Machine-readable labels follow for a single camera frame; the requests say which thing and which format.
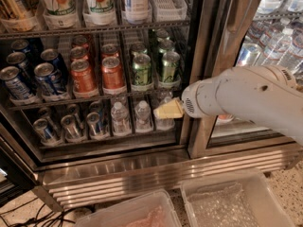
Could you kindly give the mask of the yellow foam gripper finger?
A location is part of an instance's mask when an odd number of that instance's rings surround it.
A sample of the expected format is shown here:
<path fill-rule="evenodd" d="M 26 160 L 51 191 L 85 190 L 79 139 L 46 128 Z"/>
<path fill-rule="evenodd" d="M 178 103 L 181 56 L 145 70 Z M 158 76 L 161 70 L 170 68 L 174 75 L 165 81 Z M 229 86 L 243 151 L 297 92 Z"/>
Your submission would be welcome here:
<path fill-rule="evenodd" d="M 154 109 L 153 113 L 159 119 L 182 118 L 184 109 L 181 101 L 178 98 L 174 98 Z"/>

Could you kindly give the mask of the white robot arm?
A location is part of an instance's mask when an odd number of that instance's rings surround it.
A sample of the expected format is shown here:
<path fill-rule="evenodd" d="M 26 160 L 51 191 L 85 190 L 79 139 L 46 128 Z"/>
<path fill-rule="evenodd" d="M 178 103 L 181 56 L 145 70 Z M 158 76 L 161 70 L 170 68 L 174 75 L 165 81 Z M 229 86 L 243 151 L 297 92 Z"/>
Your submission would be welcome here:
<path fill-rule="evenodd" d="M 295 77 L 282 66 L 226 69 L 217 77 L 190 84 L 181 97 L 153 113 L 159 119 L 232 114 L 303 145 L 303 94 L 296 90 Z"/>

